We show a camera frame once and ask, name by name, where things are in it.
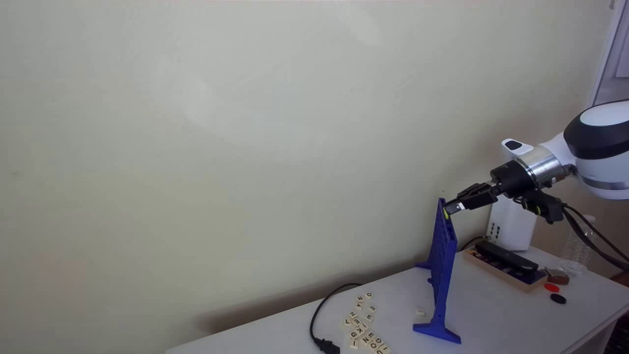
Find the plastic bottle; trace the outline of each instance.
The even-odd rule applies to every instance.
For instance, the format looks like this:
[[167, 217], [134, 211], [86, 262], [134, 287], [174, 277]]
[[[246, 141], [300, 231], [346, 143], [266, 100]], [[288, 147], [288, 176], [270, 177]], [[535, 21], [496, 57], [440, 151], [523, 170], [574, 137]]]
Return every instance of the plastic bottle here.
[[[592, 223], [594, 227], [596, 227], [596, 218], [592, 215], [583, 215], [586, 220]], [[583, 220], [580, 218], [576, 218], [577, 223], [583, 230], [583, 233], [587, 238], [592, 240], [592, 242], [599, 246], [600, 238], [597, 234], [590, 229]], [[561, 269], [570, 274], [570, 275], [580, 275], [583, 274], [587, 270], [587, 265], [592, 258], [593, 250], [586, 244], [581, 241], [577, 237], [577, 234], [570, 228], [568, 232], [568, 240], [566, 240], [564, 249], [561, 252], [561, 260], [559, 261], [559, 266]]]

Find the black remote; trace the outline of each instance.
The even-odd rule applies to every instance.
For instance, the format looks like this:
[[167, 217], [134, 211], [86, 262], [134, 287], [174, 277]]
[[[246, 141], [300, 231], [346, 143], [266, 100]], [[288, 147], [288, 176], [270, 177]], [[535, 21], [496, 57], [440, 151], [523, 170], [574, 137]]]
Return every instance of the black remote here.
[[529, 261], [528, 259], [487, 240], [477, 243], [476, 251], [485, 257], [493, 257], [496, 260], [503, 262], [505, 265], [523, 273], [531, 273], [537, 270], [537, 263]]

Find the red token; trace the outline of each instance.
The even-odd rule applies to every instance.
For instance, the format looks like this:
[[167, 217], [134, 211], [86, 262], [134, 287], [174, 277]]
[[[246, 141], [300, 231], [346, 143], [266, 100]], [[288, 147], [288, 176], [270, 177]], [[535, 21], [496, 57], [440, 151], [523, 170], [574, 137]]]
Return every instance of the red token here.
[[559, 287], [556, 286], [555, 284], [551, 284], [551, 283], [546, 283], [544, 284], [544, 287], [546, 288], [546, 290], [548, 290], [549, 292], [559, 292]]

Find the black token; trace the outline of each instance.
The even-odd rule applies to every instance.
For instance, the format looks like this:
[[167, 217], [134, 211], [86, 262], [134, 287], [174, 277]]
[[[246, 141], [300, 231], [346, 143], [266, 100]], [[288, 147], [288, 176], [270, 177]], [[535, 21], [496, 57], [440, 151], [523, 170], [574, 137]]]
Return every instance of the black token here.
[[553, 300], [554, 302], [558, 303], [558, 304], [565, 304], [565, 302], [567, 301], [565, 299], [565, 297], [559, 295], [559, 294], [550, 294], [550, 299]]

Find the wire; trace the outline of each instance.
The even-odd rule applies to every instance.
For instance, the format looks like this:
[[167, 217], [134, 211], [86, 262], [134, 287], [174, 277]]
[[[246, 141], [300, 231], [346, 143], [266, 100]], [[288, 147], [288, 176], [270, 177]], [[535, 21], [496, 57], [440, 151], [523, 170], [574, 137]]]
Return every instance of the wire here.
[[472, 238], [470, 241], [467, 241], [463, 247], [461, 247], [461, 249], [459, 250], [459, 252], [463, 251], [465, 248], [467, 248], [472, 242], [478, 240], [478, 239], [484, 239], [485, 237], [482, 236], [476, 236], [474, 238]]
[[625, 259], [625, 261], [629, 261], [629, 257], [627, 257], [624, 253], [622, 253], [622, 251], [620, 251], [620, 250], [618, 249], [618, 247], [616, 247], [613, 243], [611, 243], [611, 241], [610, 241], [607, 237], [603, 236], [603, 234], [602, 234], [600, 231], [598, 231], [598, 229], [597, 229], [597, 228], [595, 228], [595, 226], [594, 226], [594, 225], [592, 225], [592, 223], [591, 223], [590, 221], [588, 221], [588, 220], [586, 219], [586, 217], [585, 217], [585, 216], [583, 216], [583, 214], [581, 214], [578, 210], [576, 210], [575, 208], [571, 207], [570, 205], [568, 205], [568, 204], [566, 204], [566, 203], [563, 203], [562, 205], [564, 206], [564, 208], [570, 209], [572, 212], [574, 212], [575, 214], [577, 214], [577, 216], [579, 216], [579, 217], [581, 218], [581, 220], [583, 220], [583, 222], [585, 222], [585, 224], [586, 224], [586, 225], [587, 225], [587, 226], [588, 226], [588, 227], [589, 227], [592, 231], [594, 231], [594, 232], [595, 232], [595, 233], [596, 233], [596, 234], [597, 234], [597, 235], [598, 235], [598, 236], [599, 236], [599, 237], [600, 237], [603, 241], [605, 241], [605, 243], [606, 243], [607, 245], [609, 245], [609, 246], [610, 246], [610, 247], [611, 247], [614, 251], [616, 251], [616, 253], [620, 254], [620, 256], [621, 256], [622, 258], [624, 258], [624, 259]]
[[585, 233], [583, 233], [583, 230], [577, 223], [577, 220], [575, 220], [574, 217], [570, 215], [570, 213], [568, 213], [566, 208], [564, 208], [562, 211], [565, 215], [566, 220], [568, 221], [568, 224], [570, 224], [570, 226], [574, 230], [574, 233], [577, 234], [577, 237], [581, 239], [583, 243], [587, 244], [591, 249], [593, 249], [596, 253], [598, 253], [601, 257], [603, 257], [606, 261], [610, 262], [615, 267], [618, 267], [622, 270], [629, 270], [629, 264], [617, 260], [616, 258], [601, 251], [589, 238], [587, 238], [587, 236], [585, 236]]
[[343, 285], [339, 286], [338, 288], [332, 290], [332, 292], [330, 292], [328, 294], [328, 296], [323, 298], [323, 300], [321, 301], [319, 306], [317, 306], [316, 310], [314, 310], [313, 318], [312, 318], [312, 320], [310, 320], [310, 337], [312, 337], [314, 343], [324, 353], [326, 353], [326, 354], [338, 354], [340, 352], [340, 348], [337, 347], [336, 345], [334, 345], [334, 343], [332, 343], [332, 341], [327, 341], [325, 339], [319, 339], [319, 338], [315, 337], [315, 333], [313, 332], [313, 327], [315, 326], [315, 319], [316, 319], [316, 316], [319, 314], [319, 310], [321, 310], [321, 307], [323, 306], [323, 304], [325, 304], [325, 302], [330, 297], [332, 297], [332, 295], [334, 295], [337, 292], [339, 292], [342, 288], [359, 287], [361, 285], [362, 285], [361, 283], [346, 283], [346, 284], [343, 284]]

